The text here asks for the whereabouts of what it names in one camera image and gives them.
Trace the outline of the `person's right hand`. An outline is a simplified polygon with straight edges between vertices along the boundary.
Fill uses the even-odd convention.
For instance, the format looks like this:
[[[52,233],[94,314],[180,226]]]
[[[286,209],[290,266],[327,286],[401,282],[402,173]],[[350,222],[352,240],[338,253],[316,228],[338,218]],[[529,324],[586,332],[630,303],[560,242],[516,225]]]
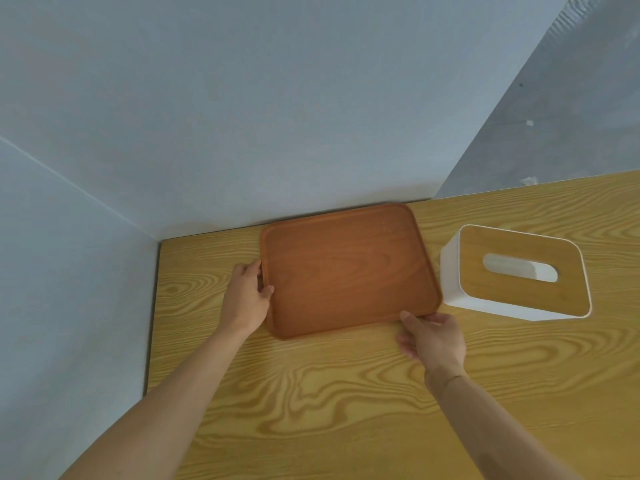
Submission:
[[[439,312],[418,317],[425,323],[419,336],[408,333],[401,321],[403,330],[396,340],[402,354],[420,361],[428,378],[437,372],[466,376],[467,346],[456,319]]]

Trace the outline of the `person's left hand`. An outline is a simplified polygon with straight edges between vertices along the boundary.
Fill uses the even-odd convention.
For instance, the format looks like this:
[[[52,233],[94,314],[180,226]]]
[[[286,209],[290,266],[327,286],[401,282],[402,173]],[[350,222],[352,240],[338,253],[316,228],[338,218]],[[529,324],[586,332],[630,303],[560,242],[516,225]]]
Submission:
[[[244,340],[255,332],[266,319],[270,306],[257,303],[258,291],[265,286],[260,258],[250,264],[235,265],[223,297],[218,329]]]

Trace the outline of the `brown wooden tray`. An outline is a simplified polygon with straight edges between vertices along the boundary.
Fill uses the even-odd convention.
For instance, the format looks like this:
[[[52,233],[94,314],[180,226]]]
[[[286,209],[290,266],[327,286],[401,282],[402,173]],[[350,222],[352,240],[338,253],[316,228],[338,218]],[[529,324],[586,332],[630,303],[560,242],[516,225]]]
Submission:
[[[441,286],[412,209],[385,203],[265,226],[266,327],[278,339],[436,312]]]

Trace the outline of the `person's right forearm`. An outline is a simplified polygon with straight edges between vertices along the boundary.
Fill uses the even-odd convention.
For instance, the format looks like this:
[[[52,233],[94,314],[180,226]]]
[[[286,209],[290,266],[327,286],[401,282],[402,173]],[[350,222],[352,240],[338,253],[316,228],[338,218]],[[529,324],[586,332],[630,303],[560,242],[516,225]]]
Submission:
[[[437,367],[425,382],[484,480],[583,480],[462,369]]]

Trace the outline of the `person's left forearm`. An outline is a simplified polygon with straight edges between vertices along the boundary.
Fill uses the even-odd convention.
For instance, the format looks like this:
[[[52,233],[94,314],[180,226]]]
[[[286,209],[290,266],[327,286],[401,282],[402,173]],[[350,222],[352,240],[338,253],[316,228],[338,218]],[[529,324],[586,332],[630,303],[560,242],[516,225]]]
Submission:
[[[234,357],[256,326],[217,327],[59,480],[173,480]]]

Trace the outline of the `white tissue box wooden lid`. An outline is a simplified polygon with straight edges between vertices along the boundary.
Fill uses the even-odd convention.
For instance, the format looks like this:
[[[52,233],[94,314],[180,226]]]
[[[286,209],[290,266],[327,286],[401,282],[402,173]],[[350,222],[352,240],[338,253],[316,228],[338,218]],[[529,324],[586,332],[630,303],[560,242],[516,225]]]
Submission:
[[[584,319],[593,300],[572,241],[464,225],[440,251],[444,303],[525,321]]]

